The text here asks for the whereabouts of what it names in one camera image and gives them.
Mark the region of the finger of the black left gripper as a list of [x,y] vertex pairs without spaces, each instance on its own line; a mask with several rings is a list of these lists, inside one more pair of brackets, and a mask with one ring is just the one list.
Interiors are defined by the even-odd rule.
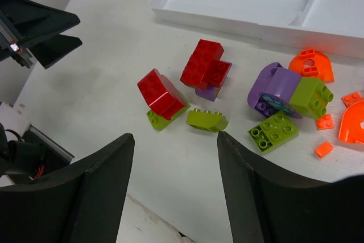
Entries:
[[12,42],[30,48],[78,25],[80,19],[31,0],[1,0],[1,22]]
[[48,69],[81,45],[82,41],[77,37],[58,34],[30,47],[30,51],[35,59]]

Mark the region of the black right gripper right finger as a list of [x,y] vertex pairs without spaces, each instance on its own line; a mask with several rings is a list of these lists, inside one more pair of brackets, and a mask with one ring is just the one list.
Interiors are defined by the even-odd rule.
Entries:
[[363,176],[328,183],[288,171],[228,133],[217,137],[234,242],[362,242]]

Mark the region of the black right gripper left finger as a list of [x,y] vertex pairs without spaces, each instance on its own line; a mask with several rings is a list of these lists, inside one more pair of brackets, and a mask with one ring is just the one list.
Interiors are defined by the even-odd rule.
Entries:
[[1,188],[1,242],[116,242],[133,164],[131,133],[27,184]]

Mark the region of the large purple rounded lego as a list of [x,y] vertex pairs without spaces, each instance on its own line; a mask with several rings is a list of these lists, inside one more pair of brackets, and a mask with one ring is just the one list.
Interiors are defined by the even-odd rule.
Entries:
[[303,116],[289,103],[301,76],[280,63],[274,62],[264,67],[247,96],[249,107],[268,118],[278,111],[302,119]]

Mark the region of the red curved lego brick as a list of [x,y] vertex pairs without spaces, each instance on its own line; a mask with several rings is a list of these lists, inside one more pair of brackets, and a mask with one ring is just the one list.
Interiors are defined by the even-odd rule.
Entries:
[[186,100],[172,82],[155,68],[137,86],[150,109],[166,120],[187,106]]

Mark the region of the red long lego brick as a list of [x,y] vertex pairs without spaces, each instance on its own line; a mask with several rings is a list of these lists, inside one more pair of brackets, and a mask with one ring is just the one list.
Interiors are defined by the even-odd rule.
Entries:
[[224,49],[218,42],[200,39],[180,77],[180,81],[191,88],[205,91]]

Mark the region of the small purple lego brick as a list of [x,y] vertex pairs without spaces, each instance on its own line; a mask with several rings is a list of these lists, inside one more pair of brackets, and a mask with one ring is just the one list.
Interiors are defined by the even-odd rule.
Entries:
[[195,94],[206,100],[214,102],[220,92],[220,88],[215,88],[212,86],[207,86],[205,90],[195,89]]

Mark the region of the red square lego brick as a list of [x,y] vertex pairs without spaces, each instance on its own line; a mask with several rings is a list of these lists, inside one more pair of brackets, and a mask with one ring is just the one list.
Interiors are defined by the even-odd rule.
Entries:
[[230,62],[222,60],[216,61],[209,70],[210,74],[208,74],[207,84],[215,88],[222,87],[231,66],[232,63]]

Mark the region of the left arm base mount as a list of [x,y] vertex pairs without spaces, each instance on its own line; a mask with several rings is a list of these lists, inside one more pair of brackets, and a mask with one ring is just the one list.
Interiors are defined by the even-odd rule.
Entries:
[[34,126],[20,135],[1,126],[1,176],[26,184],[70,165],[75,156]]

